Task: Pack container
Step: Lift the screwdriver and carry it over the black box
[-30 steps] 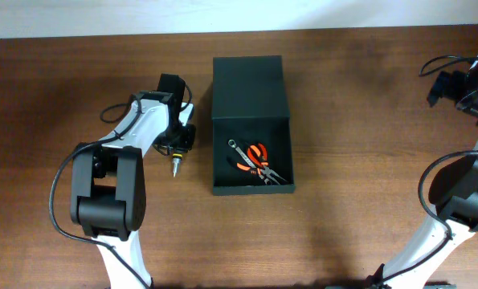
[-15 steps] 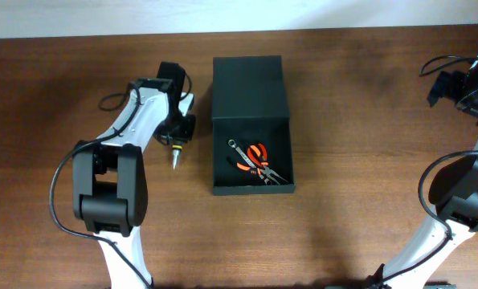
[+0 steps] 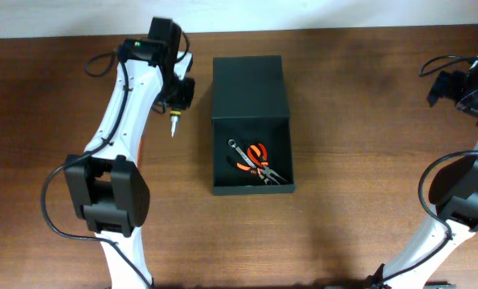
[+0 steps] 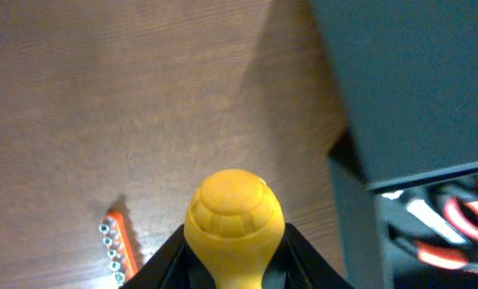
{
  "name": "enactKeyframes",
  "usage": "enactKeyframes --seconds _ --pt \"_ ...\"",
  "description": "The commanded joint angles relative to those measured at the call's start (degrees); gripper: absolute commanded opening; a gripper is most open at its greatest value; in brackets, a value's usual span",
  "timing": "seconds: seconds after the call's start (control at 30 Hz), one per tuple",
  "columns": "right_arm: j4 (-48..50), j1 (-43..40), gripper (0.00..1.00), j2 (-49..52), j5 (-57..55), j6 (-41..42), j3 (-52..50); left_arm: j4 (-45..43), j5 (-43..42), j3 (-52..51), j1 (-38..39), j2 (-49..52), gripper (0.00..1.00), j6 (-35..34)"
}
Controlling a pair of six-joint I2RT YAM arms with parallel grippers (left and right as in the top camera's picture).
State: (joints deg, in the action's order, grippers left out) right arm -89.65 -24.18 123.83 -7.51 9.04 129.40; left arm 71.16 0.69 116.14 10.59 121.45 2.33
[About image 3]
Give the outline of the yellow black stubby screwdriver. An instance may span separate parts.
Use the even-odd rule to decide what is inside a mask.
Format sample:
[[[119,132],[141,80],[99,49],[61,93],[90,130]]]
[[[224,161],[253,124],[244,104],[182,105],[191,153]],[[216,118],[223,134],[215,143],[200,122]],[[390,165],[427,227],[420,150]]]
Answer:
[[[174,137],[178,129],[178,122],[181,118],[182,111],[180,108],[172,108],[170,110],[170,122],[171,122],[171,136]]]

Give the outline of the orange socket bit rail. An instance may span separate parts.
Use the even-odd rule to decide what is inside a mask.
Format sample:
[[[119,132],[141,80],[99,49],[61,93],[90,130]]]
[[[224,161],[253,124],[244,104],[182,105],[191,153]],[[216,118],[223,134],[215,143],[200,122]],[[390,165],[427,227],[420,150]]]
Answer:
[[[142,139],[139,142],[138,149],[137,149],[137,167],[140,168],[141,166],[141,158],[142,158]]]

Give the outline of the silver double ring wrench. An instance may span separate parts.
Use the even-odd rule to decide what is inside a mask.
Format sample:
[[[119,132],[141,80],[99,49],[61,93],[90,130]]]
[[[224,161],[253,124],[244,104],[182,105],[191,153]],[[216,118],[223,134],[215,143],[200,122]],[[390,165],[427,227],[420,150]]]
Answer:
[[[261,172],[260,169],[257,168],[257,166],[249,159],[249,157],[246,155],[246,153],[236,144],[236,142],[233,139],[230,139],[228,142],[228,145],[232,147],[241,157],[242,159],[247,163],[246,165],[237,164],[237,167],[240,168],[241,170],[248,170],[250,173],[255,174],[257,177],[259,177],[266,185],[270,185],[272,182],[267,179],[266,176],[264,176]]]

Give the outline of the black box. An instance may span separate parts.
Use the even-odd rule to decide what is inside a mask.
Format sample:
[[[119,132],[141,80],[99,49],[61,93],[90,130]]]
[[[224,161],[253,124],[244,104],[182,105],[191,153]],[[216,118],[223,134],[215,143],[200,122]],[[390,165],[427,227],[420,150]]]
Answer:
[[[211,122],[213,128],[213,188],[215,196],[293,193],[290,110],[278,55],[216,58],[213,61]],[[233,139],[246,153],[262,143],[268,167],[288,180],[266,185],[257,176],[227,163],[231,157],[246,165],[228,145]]]

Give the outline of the small red pliers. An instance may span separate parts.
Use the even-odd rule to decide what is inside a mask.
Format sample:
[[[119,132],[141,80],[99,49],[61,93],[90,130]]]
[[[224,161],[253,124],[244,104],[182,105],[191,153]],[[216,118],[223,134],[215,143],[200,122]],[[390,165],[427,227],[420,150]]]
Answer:
[[[268,152],[262,143],[251,144],[247,148],[247,156],[258,167],[268,166]]]

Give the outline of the orange black needle-nose pliers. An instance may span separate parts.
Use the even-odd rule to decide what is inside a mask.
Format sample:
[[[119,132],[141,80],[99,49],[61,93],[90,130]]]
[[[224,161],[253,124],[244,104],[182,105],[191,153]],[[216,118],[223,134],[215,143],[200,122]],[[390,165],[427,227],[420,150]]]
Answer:
[[[281,177],[276,171],[270,169],[268,166],[263,168],[253,168],[250,165],[243,165],[231,157],[227,157],[226,160],[232,167],[257,176],[266,185],[279,185],[280,181],[282,181],[283,184],[288,184],[288,180]]]

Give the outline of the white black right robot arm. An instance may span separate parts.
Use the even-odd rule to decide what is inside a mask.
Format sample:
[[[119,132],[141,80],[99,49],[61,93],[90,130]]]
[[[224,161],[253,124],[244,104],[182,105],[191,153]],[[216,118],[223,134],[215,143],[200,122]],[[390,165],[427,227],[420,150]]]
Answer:
[[[427,95],[435,105],[453,100],[456,109],[478,119],[478,55],[447,57],[449,64],[467,62],[466,72],[435,68],[437,78]],[[401,253],[380,265],[363,288],[427,288],[428,279],[463,242],[478,233],[478,141],[472,150],[440,157],[423,172],[418,198],[427,216]]]

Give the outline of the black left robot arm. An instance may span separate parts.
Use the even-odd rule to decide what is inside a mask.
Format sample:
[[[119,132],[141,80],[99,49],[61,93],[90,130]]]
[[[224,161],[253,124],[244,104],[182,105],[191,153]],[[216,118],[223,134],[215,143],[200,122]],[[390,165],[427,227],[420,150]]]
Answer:
[[[117,48],[116,83],[100,126],[62,169],[76,217],[103,247],[113,288],[154,286],[141,237],[150,193],[138,162],[149,114],[169,113],[175,130],[194,98],[187,75],[193,56],[179,50],[187,39],[173,20],[153,18],[146,37]]]

